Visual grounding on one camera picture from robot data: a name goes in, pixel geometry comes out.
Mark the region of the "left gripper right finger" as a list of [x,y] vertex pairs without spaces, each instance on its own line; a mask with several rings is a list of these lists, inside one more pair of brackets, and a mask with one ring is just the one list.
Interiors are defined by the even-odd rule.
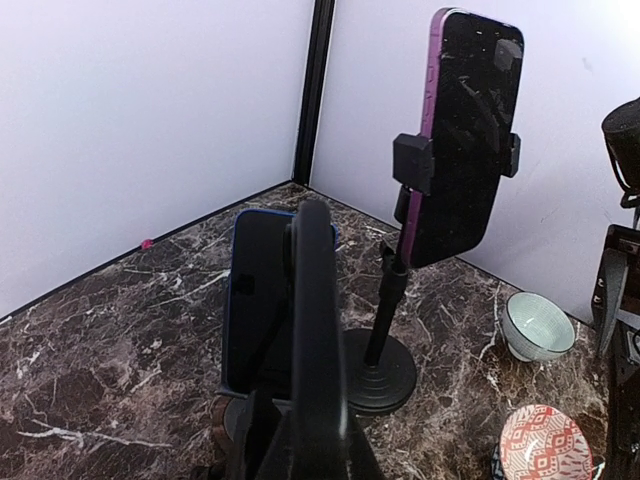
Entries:
[[386,480],[373,449],[354,413],[348,413],[349,478],[352,480]]

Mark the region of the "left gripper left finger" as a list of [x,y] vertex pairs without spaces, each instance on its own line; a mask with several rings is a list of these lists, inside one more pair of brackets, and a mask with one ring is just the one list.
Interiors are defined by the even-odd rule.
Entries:
[[249,395],[239,425],[240,439],[229,454],[210,466],[194,467],[191,479],[290,479],[292,477],[291,410],[280,422],[280,435],[268,442],[279,411],[258,390]]

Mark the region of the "black phone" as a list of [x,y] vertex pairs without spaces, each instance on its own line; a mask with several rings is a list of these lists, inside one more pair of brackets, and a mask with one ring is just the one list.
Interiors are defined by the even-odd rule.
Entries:
[[346,373],[334,243],[326,203],[301,203],[283,241],[293,320],[293,479],[348,477]]

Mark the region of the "pole phone stand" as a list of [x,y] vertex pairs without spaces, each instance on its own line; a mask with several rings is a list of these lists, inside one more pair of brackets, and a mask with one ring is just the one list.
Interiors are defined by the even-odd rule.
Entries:
[[346,331],[348,401],[359,415],[382,416],[403,406],[417,383],[408,348],[390,334],[410,272],[465,253],[483,239],[501,177],[519,168],[521,139],[510,133],[496,150],[481,140],[435,152],[432,139],[400,134],[393,177],[401,185],[394,216],[396,247],[381,243],[379,305],[373,327]]

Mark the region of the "purple phone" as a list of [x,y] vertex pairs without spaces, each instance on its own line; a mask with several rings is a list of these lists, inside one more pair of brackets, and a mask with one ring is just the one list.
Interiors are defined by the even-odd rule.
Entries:
[[431,20],[422,136],[431,145],[430,190],[413,190],[401,255],[422,268],[475,248],[501,177],[519,166],[512,126],[524,59],[515,26],[457,7]]

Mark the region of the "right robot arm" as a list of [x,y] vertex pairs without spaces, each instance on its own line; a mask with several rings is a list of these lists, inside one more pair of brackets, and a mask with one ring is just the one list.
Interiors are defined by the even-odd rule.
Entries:
[[639,100],[611,111],[601,129],[630,227],[608,227],[592,297],[597,355],[606,361],[609,410],[605,479],[639,477]]

